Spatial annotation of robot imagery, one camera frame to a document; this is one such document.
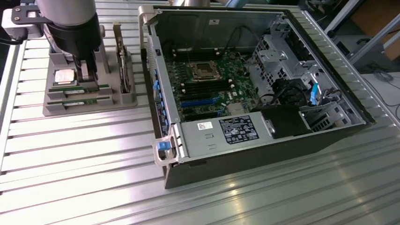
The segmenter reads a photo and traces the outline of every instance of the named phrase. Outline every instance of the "gray parts holder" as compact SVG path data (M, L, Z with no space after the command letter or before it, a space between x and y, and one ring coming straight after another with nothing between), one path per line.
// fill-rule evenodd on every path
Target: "gray parts holder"
M127 57L131 90L127 94L121 94L120 92L120 70L116 52L105 52L105 49L100 47L100 52L95 52L95 55L99 76L97 84L100 89L91 93L71 94L68 91L67 93L65 91L55 91L55 72L60 69L75 69L75 64L68 64L61 53L49 53L51 60L43 107L43 114L45 116L89 113L92 111L103 110L111 111L137 105L131 53L128 52ZM64 85L63 87L87 88L76 84L76 81L72 82L71 85Z

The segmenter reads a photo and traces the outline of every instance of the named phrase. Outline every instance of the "white label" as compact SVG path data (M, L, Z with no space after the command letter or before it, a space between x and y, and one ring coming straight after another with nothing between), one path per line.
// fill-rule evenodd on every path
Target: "white label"
M63 106L75 106L75 105L84 105L84 102L71 102L71 103L64 103Z
M205 123L197 123L199 130L205 130L212 128L212 123L205 122Z
M220 20L209 20L208 25L219 25Z
M83 93L85 93L84 90L67 90L67 91L64 91L65 95L83 94Z

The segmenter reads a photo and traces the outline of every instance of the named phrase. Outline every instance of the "green circuit board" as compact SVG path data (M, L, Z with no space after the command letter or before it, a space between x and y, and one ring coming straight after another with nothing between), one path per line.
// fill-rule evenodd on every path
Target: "green circuit board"
M188 93L183 92L183 89L185 89L183 84L188 85L191 83L203 82L193 81L193 65L205 63L212 63L217 69L220 78L216 80L220 82L229 80L229 89L216 92L204 91L213 99L212 104L181 107L181 98L188 96ZM248 113L256 106L259 97L251 79L245 74L247 68L244 62L236 52L227 51L223 57L213 61L168 61L167 70L181 121L196 120L195 118L197 117L192 117L192 115L205 115L205 117L208 116L209 118L229 116L228 105L232 103L241 103L244 113Z

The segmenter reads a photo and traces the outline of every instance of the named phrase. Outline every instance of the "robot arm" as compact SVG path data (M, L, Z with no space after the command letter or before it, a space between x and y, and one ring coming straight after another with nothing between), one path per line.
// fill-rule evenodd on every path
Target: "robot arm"
M5 31L20 41L28 38L27 33L29 37L41 37L47 24L55 44L73 56L79 82L96 82L93 52L101 45L101 34L95 1L36 0L36 3L37 6L15 7L5 12L9 17L8 24L3 22Z

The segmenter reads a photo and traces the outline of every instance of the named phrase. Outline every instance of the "barcode sticker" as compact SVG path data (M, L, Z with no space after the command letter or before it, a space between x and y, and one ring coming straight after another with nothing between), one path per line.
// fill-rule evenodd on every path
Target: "barcode sticker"
M205 122L205 123L197 123L199 130L205 130L212 128L212 123Z
M219 25L220 20L209 20L208 25Z

